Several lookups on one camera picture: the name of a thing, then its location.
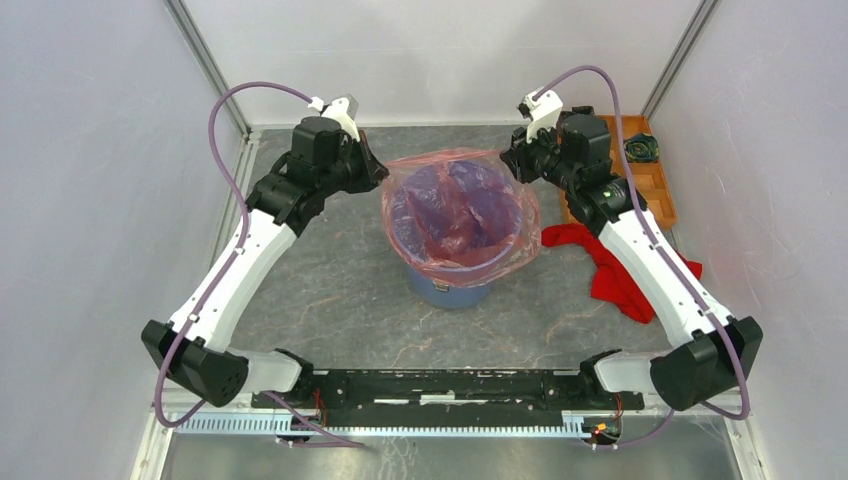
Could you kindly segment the blue plastic trash bin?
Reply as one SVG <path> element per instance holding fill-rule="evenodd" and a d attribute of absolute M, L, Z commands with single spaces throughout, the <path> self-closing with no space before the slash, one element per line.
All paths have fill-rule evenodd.
<path fill-rule="evenodd" d="M 525 214 L 513 180 L 484 159 L 422 165 L 384 200 L 387 236 L 413 289 L 436 307 L 479 304 L 520 247 Z"/>

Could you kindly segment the orange compartment tray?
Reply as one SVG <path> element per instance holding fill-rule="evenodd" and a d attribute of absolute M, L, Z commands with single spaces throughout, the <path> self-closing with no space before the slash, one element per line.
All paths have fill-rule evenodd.
<path fill-rule="evenodd" d="M 612 172 L 624 177 L 625 172 L 617 150 L 614 116 L 601 115 L 601 118 L 607 123 L 611 134 Z M 644 116 L 624 115 L 622 126 L 625 140 L 640 132 L 653 135 L 648 120 Z M 647 201 L 660 229 L 663 232 L 670 231 L 677 223 L 678 217 L 660 159 L 655 163 L 628 163 L 628 165 L 631 168 L 636 189 Z"/>

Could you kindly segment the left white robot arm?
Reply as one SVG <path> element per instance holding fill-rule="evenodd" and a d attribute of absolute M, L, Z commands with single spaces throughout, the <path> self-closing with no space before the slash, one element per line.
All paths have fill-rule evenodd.
<path fill-rule="evenodd" d="M 240 227 L 189 299 L 166 322 L 151 320 L 141 341 L 165 377 L 215 407 L 242 392 L 274 390 L 290 407 L 306 405 L 313 379 L 286 353 L 230 347 L 236 325 L 270 268 L 331 196 L 367 193 L 387 169 L 349 118 L 306 117 L 289 151 L 257 181 Z"/>

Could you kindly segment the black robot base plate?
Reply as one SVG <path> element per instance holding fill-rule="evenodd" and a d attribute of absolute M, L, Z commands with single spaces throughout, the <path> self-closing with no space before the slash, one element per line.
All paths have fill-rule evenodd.
<path fill-rule="evenodd" d="M 312 370 L 282 394 L 328 427 L 559 426 L 565 412 L 604 416 L 645 406 L 577 370 Z"/>

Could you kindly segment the red cloth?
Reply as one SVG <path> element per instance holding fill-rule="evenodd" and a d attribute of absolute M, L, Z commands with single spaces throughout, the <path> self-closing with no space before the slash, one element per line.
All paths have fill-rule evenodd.
<path fill-rule="evenodd" d="M 637 286 L 631 275 L 616 257 L 580 224 L 560 224 L 546 227 L 541 232 L 541 244 L 547 248 L 578 245 L 590 256 L 596 266 L 590 296 L 611 303 L 640 324 L 650 324 L 655 310 Z"/>

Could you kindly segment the dark green bag roll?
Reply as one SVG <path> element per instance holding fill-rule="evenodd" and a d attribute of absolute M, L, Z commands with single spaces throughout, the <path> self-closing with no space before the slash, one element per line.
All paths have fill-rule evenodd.
<path fill-rule="evenodd" d="M 629 163 L 655 163 L 660 157 L 657 139 L 648 133 L 637 133 L 624 142 L 624 150 Z"/>

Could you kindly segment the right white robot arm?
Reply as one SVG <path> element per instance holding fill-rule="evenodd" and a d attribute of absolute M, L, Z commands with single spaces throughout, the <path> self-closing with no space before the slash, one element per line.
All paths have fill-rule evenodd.
<path fill-rule="evenodd" d="M 619 392 L 657 394 L 674 411 L 702 405 L 734 420 L 751 411 L 747 379 L 763 339 L 710 295 L 661 232 L 630 176 L 612 169 L 612 135 L 595 116 L 554 111 L 517 128 L 500 158 L 522 183 L 559 188 L 572 216 L 624 267 L 660 321 L 671 351 L 604 353 L 577 382 L 602 408 Z"/>

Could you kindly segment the red translucent trash bag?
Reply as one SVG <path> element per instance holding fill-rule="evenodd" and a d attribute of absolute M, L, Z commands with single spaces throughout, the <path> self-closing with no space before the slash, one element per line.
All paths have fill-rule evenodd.
<path fill-rule="evenodd" d="M 455 148 L 396 159 L 381 185 L 389 243 L 415 272 L 476 287 L 532 262 L 540 206 L 496 150 Z"/>

